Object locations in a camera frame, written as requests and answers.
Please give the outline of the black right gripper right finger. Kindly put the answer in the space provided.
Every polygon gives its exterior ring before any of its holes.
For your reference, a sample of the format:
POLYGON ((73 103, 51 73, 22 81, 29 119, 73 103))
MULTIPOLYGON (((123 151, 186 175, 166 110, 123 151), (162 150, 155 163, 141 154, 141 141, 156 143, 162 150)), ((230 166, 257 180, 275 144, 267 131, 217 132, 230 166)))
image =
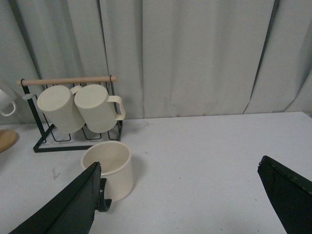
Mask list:
POLYGON ((257 172, 286 233, 310 234, 312 182, 268 156, 263 156, 257 172))

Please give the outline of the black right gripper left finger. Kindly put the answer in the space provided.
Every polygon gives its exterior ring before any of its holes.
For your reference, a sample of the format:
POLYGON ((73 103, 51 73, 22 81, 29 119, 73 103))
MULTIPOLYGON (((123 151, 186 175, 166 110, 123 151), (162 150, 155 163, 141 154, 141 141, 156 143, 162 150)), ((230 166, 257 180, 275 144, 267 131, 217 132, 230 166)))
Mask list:
POLYGON ((94 162, 12 234, 87 234, 100 199, 100 163, 94 162))

